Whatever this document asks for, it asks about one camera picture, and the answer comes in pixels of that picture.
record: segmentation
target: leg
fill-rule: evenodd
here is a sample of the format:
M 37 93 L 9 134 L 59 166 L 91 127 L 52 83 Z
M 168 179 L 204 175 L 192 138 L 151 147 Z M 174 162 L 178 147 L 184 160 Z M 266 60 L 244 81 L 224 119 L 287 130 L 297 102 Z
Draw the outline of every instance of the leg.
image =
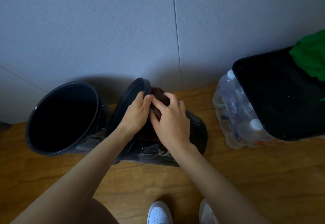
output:
M 148 213 L 147 224 L 174 224 L 172 214 L 163 201 L 151 205 Z
M 87 209 L 84 212 L 84 215 L 80 218 L 82 224 L 89 223 L 111 223 L 118 224 L 114 216 L 108 211 L 108 209 L 99 201 L 92 198 Z
M 199 210 L 200 224 L 219 224 L 212 209 L 205 199 L 202 200 Z

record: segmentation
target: hand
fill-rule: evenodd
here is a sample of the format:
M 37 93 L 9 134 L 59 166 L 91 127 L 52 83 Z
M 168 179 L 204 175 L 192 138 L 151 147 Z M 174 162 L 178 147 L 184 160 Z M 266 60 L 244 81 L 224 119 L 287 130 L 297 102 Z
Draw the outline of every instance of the hand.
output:
M 149 117 L 159 140 L 170 151 L 190 143 L 190 121 L 185 114 L 184 102 L 171 93 L 164 95 L 170 99 L 168 107 L 152 95 L 152 104 L 161 112 L 160 121 L 151 109 Z
M 147 95 L 143 98 L 143 94 L 143 91 L 138 93 L 136 99 L 127 108 L 122 121 L 117 127 L 117 129 L 121 129 L 130 140 L 140 131 L 148 119 L 152 97 L 151 95 Z

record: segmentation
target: left hand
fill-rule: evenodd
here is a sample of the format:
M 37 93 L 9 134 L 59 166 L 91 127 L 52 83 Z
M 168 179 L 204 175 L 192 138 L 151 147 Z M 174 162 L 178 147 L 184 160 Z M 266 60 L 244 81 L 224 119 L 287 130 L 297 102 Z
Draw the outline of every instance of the left hand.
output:
M 151 95 L 143 98 L 144 92 L 141 91 L 136 99 L 127 108 L 121 123 L 117 128 L 121 129 L 130 140 L 140 131 L 148 119 L 149 107 L 152 101 Z

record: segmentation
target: pack of water bottles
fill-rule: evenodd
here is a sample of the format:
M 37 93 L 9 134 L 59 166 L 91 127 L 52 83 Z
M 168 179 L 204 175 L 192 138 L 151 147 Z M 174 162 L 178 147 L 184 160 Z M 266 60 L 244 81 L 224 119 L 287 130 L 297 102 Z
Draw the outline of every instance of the pack of water bottles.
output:
M 212 103 L 230 148 L 273 145 L 280 141 L 265 131 L 232 70 L 220 79 Z

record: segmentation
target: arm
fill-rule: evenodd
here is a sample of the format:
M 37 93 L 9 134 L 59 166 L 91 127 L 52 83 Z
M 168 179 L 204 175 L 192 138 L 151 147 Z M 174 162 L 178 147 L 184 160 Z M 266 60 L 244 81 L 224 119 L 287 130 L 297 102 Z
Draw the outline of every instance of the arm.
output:
M 157 136 L 176 162 L 201 191 L 220 223 L 269 223 L 229 181 L 225 179 L 189 141 L 190 121 L 183 101 L 170 93 L 166 107 L 155 97 L 152 103 L 161 112 L 160 121 L 150 110 Z
M 143 99 L 143 92 L 140 92 L 115 131 L 12 223 L 76 223 L 114 159 L 144 126 L 150 104 L 151 96 Z

